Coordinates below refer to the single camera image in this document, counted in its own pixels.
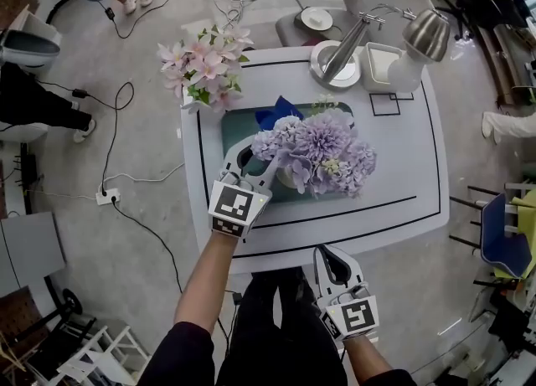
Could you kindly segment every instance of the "person's left arm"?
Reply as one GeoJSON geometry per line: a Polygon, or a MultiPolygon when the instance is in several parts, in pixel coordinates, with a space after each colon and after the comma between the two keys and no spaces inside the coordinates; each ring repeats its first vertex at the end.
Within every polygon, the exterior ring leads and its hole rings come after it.
{"type": "Polygon", "coordinates": [[[211,334],[224,300],[230,263],[238,240],[212,233],[175,312],[175,326],[163,339],[139,386],[168,386],[192,379],[214,384],[211,334]]]}

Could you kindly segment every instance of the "purple flower bouquet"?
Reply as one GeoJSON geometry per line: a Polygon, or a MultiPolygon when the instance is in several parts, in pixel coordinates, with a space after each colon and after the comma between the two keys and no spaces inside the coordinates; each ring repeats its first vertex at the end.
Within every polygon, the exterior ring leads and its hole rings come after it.
{"type": "Polygon", "coordinates": [[[260,131],[251,144],[263,161],[279,158],[280,167],[299,193],[328,192],[356,197],[376,167],[376,152],[358,140],[352,114],[326,103],[313,105],[313,115],[278,119],[271,130],[260,131]]]}

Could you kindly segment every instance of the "forearm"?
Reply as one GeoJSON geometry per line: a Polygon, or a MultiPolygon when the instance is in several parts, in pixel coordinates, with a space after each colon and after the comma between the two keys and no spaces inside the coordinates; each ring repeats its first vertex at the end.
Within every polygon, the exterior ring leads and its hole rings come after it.
{"type": "Polygon", "coordinates": [[[178,302],[175,323],[191,322],[212,334],[237,242],[235,237],[212,233],[178,302]]]}
{"type": "Polygon", "coordinates": [[[359,384],[363,384],[369,378],[392,369],[366,336],[345,340],[344,347],[359,384]]]}

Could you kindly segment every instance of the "caster wheel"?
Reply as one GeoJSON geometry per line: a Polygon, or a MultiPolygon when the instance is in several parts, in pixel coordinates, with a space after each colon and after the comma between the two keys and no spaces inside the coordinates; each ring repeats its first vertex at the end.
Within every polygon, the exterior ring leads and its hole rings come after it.
{"type": "Polygon", "coordinates": [[[82,305],[80,304],[80,301],[78,300],[78,298],[76,298],[75,293],[68,289],[64,289],[63,296],[65,299],[65,303],[71,307],[73,313],[77,315],[81,315],[83,312],[82,305]]]}

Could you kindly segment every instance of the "tile floor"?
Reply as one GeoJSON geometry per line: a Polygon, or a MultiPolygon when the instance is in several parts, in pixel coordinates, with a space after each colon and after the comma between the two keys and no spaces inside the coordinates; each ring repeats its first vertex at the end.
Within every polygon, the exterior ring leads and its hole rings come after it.
{"type": "MultiPolygon", "coordinates": [[[[155,5],[163,1],[156,0],[155,5]]],[[[141,13],[137,10],[124,17],[117,3],[104,2],[116,11],[121,33],[127,32],[141,13]]],[[[274,24],[296,10],[293,0],[258,0],[245,11],[243,26],[251,28],[256,48],[279,47],[274,24]]],[[[224,18],[211,0],[171,0],[140,21],[129,39],[121,40],[95,3],[72,0],[60,10],[54,24],[64,34],[62,52],[44,80],[86,89],[109,103],[124,82],[130,80],[136,89],[132,105],[119,114],[108,175],[125,172],[137,178],[161,178],[181,163],[178,101],[162,86],[156,44],[171,44],[214,21],[222,23],[224,18]]],[[[431,66],[430,74],[445,134],[451,194],[469,197],[469,183],[500,189],[505,181],[519,179],[518,143],[505,140],[495,146],[481,135],[481,114],[493,110],[495,95],[480,49],[473,42],[452,41],[446,59],[431,66]]],[[[77,146],[70,131],[54,128],[33,145],[44,174],[40,183],[44,191],[95,196],[114,114],[91,99],[83,100],[81,107],[98,123],[88,141],[77,146]]],[[[198,248],[183,168],[164,183],[118,178],[109,188],[121,190],[121,209],[168,242],[180,280],[186,283],[198,248]]],[[[130,324],[143,345],[154,351],[172,325],[178,299],[173,267],[159,242],[112,206],[97,207],[82,198],[43,194],[34,198],[38,210],[54,212],[68,262],[68,268],[55,275],[56,283],[71,288],[89,313],[130,324]]],[[[395,367],[414,372],[478,325],[467,323],[466,318],[479,291],[472,280],[482,262],[467,247],[447,238],[452,229],[467,238],[476,237],[476,230],[466,225],[470,214],[467,208],[451,205],[451,222],[444,229],[358,257],[371,291],[378,297],[379,349],[395,367]],[[462,322],[438,336],[459,318],[462,322]]],[[[228,289],[243,291],[249,279],[248,275],[232,276],[228,289]]],[[[232,314],[228,296],[222,310],[227,329],[232,314]]],[[[463,346],[472,341],[483,345],[487,339],[481,328],[463,346]]],[[[214,333],[214,342],[218,367],[224,354],[219,331],[214,333]]],[[[428,383],[463,346],[415,373],[415,379],[419,384],[428,383]]]]}

